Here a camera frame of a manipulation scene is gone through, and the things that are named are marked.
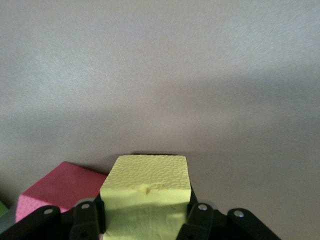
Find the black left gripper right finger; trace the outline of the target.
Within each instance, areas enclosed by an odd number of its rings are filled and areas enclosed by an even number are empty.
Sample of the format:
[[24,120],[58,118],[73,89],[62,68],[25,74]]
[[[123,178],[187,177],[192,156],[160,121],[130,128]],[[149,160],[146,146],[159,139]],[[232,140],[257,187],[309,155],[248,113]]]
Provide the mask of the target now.
[[221,213],[210,204],[200,202],[192,190],[186,221],[176,240],[280,240],[251,211],[244,208]]

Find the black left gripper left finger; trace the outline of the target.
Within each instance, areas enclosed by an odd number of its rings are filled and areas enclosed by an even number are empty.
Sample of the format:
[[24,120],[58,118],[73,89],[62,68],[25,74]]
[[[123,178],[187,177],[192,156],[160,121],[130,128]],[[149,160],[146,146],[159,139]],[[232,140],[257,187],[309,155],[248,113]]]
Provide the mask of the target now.
[[105,205],[100,196],[82,199],[61,212],[42,206],[0,234],[2,240],[99,240],[105,232]]

